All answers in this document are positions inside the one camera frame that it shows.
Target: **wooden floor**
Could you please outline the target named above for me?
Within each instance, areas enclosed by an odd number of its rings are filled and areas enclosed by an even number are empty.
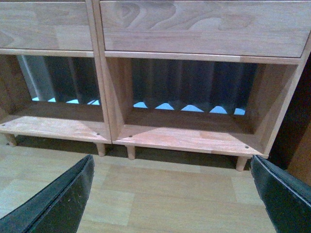
[[[92,143],[0,136],[0,216],[86,154]],[[95,176],[79,233],[275,233],[250,171],[234,157],[123,146],[94,156]]]

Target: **wooden shelf leg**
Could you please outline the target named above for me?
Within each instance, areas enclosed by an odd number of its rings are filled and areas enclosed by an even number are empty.
[[[249,159],[248,157],[239,156],[238,161],[237,161],[236,170],[237,171],[243,171],[248,159]]]
[[[134,146],[126,146],[127,148],[127,156],[129,160],[135,159],[135,147]]]
[[[104,143],[95,143],[96,144],[96,147],[97,147],[97,150],[98,150],[98,155],[100,157],[103,157],[106,155],[106,146]]]
[[[8,140],[9,145],[11,147],[17,146],[17,142],[16,142],[14,134],[4,133],[3,135],[5,136],[6,140]]]

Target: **cabinet frame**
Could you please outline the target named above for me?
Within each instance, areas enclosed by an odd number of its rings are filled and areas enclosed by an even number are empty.
[[[99,17],[99,0],[93,1],[93,8],[103,67],[104,87],[107,95],[108,115],[111,119],[109,123],[112,143],[127,146],[129,158],[135,157],[135,146],[227,154],[238,156],[236,169],[242,171],[247,159],[251,158],[253,154],[265,158],[269,156],[276,134],[310,54],[310,35],[299,58],[106,51],[102,19]],[[230,128],[237,126],[232,117],[220,116],[218,119],[216,117],[213,119],[212,114],[205,114],[207,121],[212,120],[214,123],[227,118],[228,131],[210,130],[207,127],[206,130],[199,130],[198,136],[196,126],[193,129],[183,127],[185,119],[191,121],[191,116],[187,115],[192,114],[194,116],[197,113],[170,113],[169,111],[134,109],[130,58],[259,63],[246,114],[243,117],[245,123],[242,123],[250,131],[232,133]],[[177,119],[182,119],[180,125],[178,123],[175,126],[169,124],[169,120],[163,115],[167,115],[167,118],[175,116]],[[156,121],[157,118],[163,120],[162,125]]]
[[[65,1],[54,2],[57,5]],[[111,144],[92,2],[79,2],[86,4],[92,51],[0,49],[0,61],[5,67],[0,74],[0,133],[11,146],[17,144],[14,134],[93,142],[100,156],[105,155],[105,144]],[[15,55],[93,57],[101,106],[32,102]]]

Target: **bottom shelf board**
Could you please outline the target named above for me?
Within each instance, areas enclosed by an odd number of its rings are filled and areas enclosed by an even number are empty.
[[[94,118],[86,120],[87,115]],[[111,144],[106,138],[104,122],[95,121],[101,118],[101,109],[97,106],[32,103],[1,120],[0,133]]]
[[[134,109],[113,144],[267,157],[244,117],[219,114]]]

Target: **wooden drawer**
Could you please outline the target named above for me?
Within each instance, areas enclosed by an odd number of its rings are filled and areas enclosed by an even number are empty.
[[[0,48],[93,50],[85,2],[0,2]]]
[[[101,1],[105,49],[300,57],[311,1]]]

